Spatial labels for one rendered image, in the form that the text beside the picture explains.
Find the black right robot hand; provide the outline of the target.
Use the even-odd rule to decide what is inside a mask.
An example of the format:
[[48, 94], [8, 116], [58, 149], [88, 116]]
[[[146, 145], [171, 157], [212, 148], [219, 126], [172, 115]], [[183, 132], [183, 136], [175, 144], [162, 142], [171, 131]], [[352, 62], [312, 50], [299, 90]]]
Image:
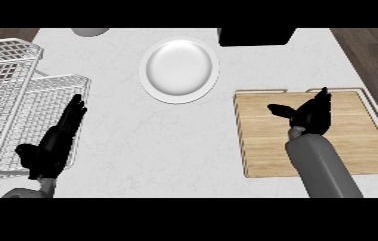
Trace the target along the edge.
[[326, 87], [298, 109], [279, 104], [268, 104], [267, 109], [274, 116], [289, 120], [290, 127], [301, 127], [305, 134], [326, 133], [330, 127], [330, 93]]

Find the black appliance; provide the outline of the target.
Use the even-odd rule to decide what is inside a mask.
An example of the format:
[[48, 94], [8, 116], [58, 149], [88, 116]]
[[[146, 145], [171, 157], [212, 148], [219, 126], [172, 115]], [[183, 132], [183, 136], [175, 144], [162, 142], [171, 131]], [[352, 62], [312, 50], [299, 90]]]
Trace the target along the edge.
[[218, 44], [221, 47], [284, 45], [293, 32], [293, 28], [218, 28]]

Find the grey round object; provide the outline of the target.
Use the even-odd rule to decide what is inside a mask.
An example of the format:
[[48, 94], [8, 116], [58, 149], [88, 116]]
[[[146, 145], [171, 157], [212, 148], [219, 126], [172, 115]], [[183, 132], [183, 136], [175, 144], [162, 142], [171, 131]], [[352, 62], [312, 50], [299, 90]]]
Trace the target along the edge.
[[73, 28], [72, 32], [79, 37], [95, 37], [107, 31], [107, 28]]

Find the wooden tray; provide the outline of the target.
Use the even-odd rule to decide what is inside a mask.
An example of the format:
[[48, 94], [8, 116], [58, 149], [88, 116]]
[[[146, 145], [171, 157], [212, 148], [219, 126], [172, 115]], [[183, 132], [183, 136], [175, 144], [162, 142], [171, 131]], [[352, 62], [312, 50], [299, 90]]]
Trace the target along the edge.
[[[273, 116], [267, 105], [296, 109], [318, 88], [237, 90], [233, 95], [243, 175], [246, 178], [290, 177], [296, 170], [284, 151], [289, 120]], [[324, 138], [351, 174], [378, 174], [378, 104], [361, 88], [329, 88], [330, 127]]]

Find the white oval plate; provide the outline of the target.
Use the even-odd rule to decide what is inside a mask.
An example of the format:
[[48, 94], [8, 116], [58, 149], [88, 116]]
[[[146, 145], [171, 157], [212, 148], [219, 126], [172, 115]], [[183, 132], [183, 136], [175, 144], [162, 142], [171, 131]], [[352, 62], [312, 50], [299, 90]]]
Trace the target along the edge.
[[146, 93], [166, 104], [200, 99], [215, 86], [219, 63], [211, 46], [197, 38], [172, 36], [146, 50], [138, 80]]

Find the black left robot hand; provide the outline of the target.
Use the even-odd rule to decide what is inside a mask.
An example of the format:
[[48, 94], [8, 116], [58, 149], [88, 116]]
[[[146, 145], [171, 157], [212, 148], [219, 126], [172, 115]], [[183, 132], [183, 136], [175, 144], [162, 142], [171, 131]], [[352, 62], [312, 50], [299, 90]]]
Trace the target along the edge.
[[22, 167], [29, 170], [27, 178], [30, 180], [56, 179], [61, 173], [85, 112], [81, 95], [75, 94], [57, 124], [48, 128], [38, 145], [19, 144], [16, 146], [14, 152], [20, 158]]

